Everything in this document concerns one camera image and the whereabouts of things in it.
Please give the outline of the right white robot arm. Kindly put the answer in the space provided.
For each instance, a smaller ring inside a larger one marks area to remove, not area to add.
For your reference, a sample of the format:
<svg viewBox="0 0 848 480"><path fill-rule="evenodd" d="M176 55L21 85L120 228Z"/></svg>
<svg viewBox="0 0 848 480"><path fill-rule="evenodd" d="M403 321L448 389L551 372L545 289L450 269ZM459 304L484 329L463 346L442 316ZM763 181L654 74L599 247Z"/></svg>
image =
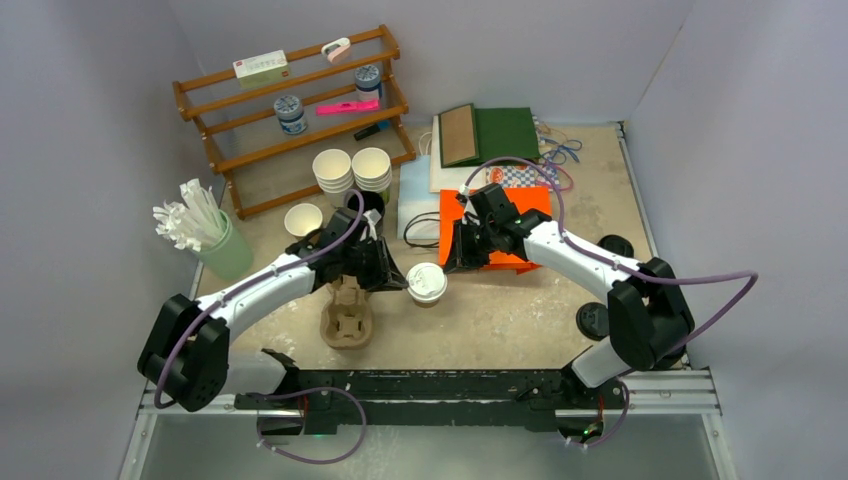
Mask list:
<svg viewBox="0 0 848 480"><path fill-rule="evenodd" d="M683 355L694 320L668 263L614 254L537 209L520 212L498 184L463 186L457 199L465 211L453 223L445 272L480 269L500 252L551 269L604 302L607 336L565 368L561 392L569 404L584 407L606 381Z"/></svg>

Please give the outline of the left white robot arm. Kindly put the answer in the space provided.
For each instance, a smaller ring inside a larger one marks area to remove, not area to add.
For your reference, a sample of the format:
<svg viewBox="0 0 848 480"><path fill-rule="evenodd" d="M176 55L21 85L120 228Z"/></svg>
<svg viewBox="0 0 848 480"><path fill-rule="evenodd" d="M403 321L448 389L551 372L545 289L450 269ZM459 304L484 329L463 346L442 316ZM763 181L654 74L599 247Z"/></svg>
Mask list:
<svg viewBox="0 0 848 480"><path fill-rule="evenodd" d="M178 404L189 412L207 406L225 387L235 339L278 308L344 276L367 292L408 286L385 239L372 235L366 217L350 208L337 209L327 226L228 288L196 300L170 297L137 362L156 388L155 405Z"/></svg>

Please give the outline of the white cup lid picked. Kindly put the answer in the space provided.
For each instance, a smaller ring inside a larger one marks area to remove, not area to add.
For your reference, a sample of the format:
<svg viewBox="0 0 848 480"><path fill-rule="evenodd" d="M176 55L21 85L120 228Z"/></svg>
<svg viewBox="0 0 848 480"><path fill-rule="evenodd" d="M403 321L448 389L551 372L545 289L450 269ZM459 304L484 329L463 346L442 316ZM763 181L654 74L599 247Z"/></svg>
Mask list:
<svg viewBox="0 0 848 480"><path fill-rule="evenodd" d="M448 280L443 269L431 262L421 262L414 265L407 273L407 292L412 297L440 298L447 290Z"/></svg>

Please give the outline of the brown paper cup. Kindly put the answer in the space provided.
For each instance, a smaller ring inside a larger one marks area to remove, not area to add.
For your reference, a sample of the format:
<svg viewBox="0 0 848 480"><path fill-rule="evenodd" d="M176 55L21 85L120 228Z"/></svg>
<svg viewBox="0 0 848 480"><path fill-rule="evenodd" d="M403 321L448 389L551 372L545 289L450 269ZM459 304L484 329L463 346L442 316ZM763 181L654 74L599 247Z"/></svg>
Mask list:
<svg viewBox="0 0 848 480"><path fill-rule="evenodd" d="M432 308L439 302L439 300L440 300L439 296L435 296L435 297L413 296L414 303L421 308Z"/></svg>
<svg viewBox="0 0 848 480"><path fill-rule="evenodd" d="M312 203L292 206L284 217L284 228L296 238L304 238L323 226L323 213Z"/></svg>

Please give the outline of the orange paper bag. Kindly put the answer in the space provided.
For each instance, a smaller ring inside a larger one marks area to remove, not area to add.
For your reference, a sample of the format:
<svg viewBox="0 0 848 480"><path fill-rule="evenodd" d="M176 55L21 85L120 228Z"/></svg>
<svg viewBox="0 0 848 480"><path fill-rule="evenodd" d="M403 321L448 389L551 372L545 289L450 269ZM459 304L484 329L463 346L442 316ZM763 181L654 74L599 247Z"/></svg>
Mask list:
<svg viewBox="0 0 848 480"><path fill-rule="evenodd" d="M461 202L458 190L440 192L437 223L439 238L435 262L418 262L409 279L435 279L440 270L536 270L515 237L551 219L550 199L541 187L502 188L489 184L473 190Z"/></svg>

